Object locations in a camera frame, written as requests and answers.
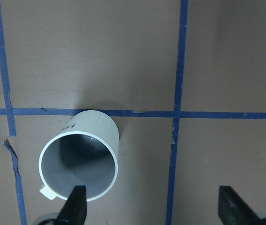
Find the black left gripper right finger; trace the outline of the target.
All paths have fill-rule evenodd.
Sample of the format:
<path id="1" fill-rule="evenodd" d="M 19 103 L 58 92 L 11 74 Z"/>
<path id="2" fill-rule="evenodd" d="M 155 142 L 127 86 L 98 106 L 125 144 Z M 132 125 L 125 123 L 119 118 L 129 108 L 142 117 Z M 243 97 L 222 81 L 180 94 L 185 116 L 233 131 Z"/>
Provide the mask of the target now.
<path id="1" fill-rule="evenodd" d="M 218 216 L 224 225 L 266 225 L 231 186 L 219 186 Z"/>

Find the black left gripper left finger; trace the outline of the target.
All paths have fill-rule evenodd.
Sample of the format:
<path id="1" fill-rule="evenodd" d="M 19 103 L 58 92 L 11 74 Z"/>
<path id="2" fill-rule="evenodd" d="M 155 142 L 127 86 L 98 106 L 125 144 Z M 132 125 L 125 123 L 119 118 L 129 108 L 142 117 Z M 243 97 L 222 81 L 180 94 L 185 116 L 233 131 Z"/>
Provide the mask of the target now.
<path id="1" fill-rule="evenodd" d="M 86 186 L 75 186 L 57 217 L 57 224 L 84 225 L 86 216 Z"/>

